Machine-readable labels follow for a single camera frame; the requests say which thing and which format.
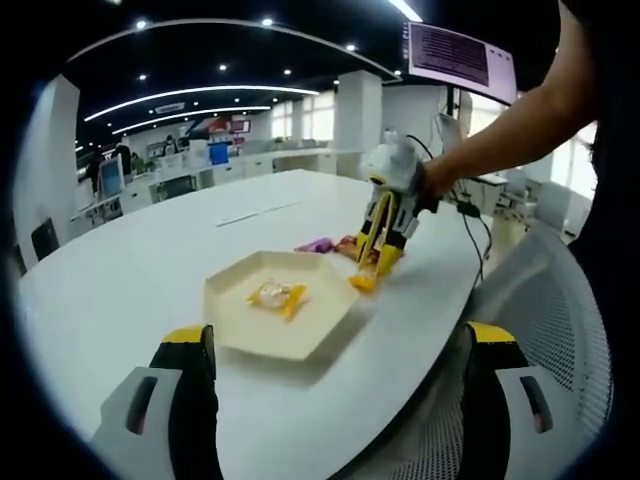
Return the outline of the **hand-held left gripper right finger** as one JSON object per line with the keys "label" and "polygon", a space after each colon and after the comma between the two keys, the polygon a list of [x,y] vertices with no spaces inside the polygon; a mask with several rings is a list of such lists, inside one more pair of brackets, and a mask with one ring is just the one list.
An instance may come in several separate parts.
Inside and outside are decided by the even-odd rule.
{"label": "hand-held left gripper right finger", "polygon": [[461,479],[556,479],[588,443],[575,398],[525,359],[515,337],[490,324],[465,326]]}

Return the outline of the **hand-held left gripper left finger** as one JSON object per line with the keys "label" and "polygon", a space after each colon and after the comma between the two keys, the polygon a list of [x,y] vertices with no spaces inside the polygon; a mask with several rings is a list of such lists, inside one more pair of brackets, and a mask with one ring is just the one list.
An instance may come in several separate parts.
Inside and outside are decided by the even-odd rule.
{"label": "hand-held left gripper left finger", "polygon": [[120,479],[220,479],[213,327],[172,331],[101,406],[90,445]]}

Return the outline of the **person's right hand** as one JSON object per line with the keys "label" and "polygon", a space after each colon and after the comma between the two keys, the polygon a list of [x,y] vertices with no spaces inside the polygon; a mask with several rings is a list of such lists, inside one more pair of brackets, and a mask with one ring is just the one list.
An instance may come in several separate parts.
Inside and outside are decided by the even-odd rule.
{"label": "person's right hand", "polygon": [[419,212],[436,213],[442,196],[453,188],[457,180],[455,169],[444,157],[433,159],[423,164],[421,180],[416,208]]}

